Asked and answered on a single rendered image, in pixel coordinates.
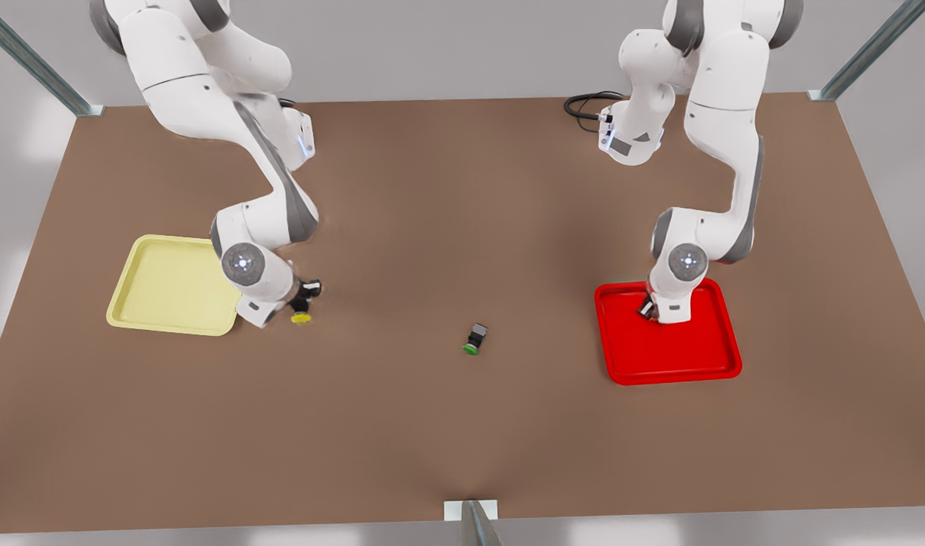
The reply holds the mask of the pale yellow square tray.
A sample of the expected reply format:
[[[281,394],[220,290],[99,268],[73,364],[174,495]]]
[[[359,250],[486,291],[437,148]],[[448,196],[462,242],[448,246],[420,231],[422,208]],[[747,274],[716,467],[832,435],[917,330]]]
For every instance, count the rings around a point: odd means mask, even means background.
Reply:
[[[210,239],[147,234],[133,243],[106,321],[116,328],[210,337],[229,332],[241,294]]]

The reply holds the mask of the silver frame post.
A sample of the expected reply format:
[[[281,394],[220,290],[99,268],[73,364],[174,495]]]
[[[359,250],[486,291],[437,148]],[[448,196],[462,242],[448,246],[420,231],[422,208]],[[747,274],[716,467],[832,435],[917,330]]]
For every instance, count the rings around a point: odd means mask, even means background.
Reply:
[[[811,102],[836,102],[923,14],[925,0],[903,0],[829,82],[807,91],[807,98]]]
[[[39,53],[0,17],[0,48],[8,53],[43,89],[78,118],[101,117],[105,107],[85,100]]]
[[[498,516],[497,500],[446,500],[443,519],[460,524],[460,546],[502,546],[493,527]]]

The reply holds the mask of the red square tray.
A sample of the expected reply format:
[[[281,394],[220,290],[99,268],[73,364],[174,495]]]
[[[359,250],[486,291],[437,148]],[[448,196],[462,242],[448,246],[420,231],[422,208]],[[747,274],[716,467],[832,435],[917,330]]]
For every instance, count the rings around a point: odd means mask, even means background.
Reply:
[[[742,359],[720,286],[705,278],[692,291],[691,321],[661,325],[639,315],[641,282],[602,284],[595,314],[606,372],[621,386],[739,376]]]

